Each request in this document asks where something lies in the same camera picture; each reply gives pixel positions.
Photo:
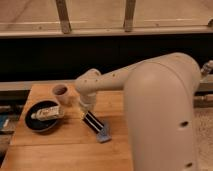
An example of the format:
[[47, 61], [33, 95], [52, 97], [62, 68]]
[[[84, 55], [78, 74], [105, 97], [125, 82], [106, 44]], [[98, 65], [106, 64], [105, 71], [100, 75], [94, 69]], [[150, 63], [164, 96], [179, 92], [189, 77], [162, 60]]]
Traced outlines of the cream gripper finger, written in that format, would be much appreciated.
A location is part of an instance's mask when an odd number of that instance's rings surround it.
[[81, 116], [81, 118], [83, 118], [84, 116], [85, 116], [85, 114], [86, 114], [86, 109], [84, 108], [84, 107], [79, 107], [80, 108], [80, 116]]

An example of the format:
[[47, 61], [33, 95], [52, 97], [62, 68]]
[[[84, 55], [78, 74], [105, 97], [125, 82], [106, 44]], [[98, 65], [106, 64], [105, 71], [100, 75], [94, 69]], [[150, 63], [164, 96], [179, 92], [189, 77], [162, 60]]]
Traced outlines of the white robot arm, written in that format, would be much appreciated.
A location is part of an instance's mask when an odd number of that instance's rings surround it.
[[80, 103], [98, 91], [121, 90], [134, 171], [198, 171], [193, 99], [200, 84], [197, 62], [170, 53], [75, 81]]

